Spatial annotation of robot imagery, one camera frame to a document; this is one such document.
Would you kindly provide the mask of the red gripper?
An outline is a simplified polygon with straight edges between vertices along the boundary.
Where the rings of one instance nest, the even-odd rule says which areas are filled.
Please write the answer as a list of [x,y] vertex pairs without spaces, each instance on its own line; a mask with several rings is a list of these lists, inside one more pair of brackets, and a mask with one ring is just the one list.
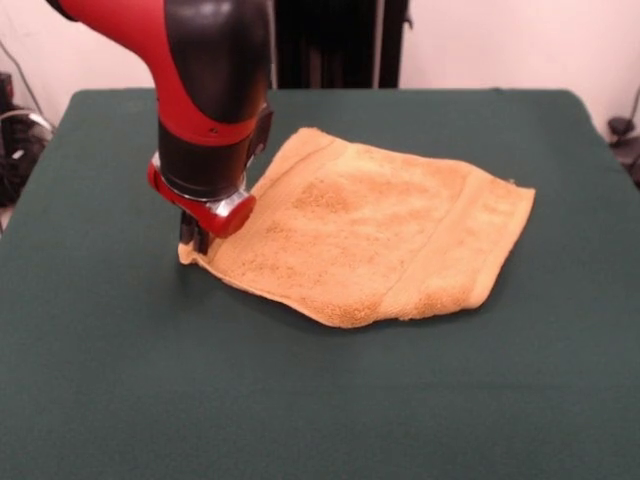
[[197,253],[207,253],[212,237],[229,237],[239,231],[251,216],[256,198],[246,189],[246,176],[240,186],[221,200],[203,200],[178,193],[165,181],[160,172],[159,154],[155,153],[147,168],[150,186],[165,200],[178,207],[180,216],[179,241]]

